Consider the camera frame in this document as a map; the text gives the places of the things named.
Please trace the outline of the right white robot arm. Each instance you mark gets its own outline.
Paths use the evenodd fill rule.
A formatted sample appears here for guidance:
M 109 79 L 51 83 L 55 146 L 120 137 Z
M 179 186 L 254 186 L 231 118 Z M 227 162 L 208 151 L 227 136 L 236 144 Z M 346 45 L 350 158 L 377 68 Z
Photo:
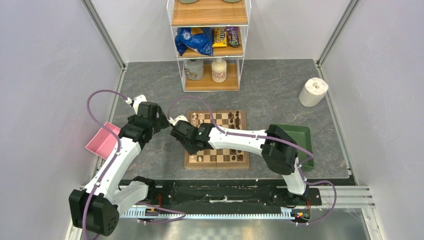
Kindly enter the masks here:
M 280 126 L 264 130 L 240 130 L 202 123 L 195 127 L 187 120 L 171 119 L 171 136 L 191 155 L 204 150 L 232 149 L 261 156 L 267 167 L 281 175 L 289 200 L 300 205 L 309 198 L 306 178 L 300 170 L 299 152 L 313 158 L 311 151 L 299 146 Z

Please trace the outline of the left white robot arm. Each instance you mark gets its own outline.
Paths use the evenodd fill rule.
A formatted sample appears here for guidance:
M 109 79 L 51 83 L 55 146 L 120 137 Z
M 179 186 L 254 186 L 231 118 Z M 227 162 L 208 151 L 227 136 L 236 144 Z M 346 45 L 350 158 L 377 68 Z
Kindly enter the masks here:
M 82 189 L 74 189 L 68 198 L 71 220 L 75 227 L 97 235 L 109 236 L 117 227 L 120 216 L 137 202 L 152 204 L 157 191 L 152 179 L 136 177 L 127 187 L 117 191 L 130 163 L 152 136 L 169 127 L 163 110 L 157 103 L 143 101 L 118 135 L 105 165 Z

